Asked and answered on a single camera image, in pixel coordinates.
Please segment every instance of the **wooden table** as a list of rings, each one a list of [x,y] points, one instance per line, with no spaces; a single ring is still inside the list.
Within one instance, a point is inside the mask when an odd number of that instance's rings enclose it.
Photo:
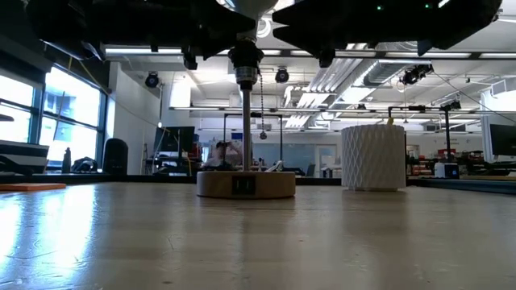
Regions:
[[[516,199],[499,194],[306,186],[234,201],[104,183],[2,194],[0,220],[1,289],[516,285]]]

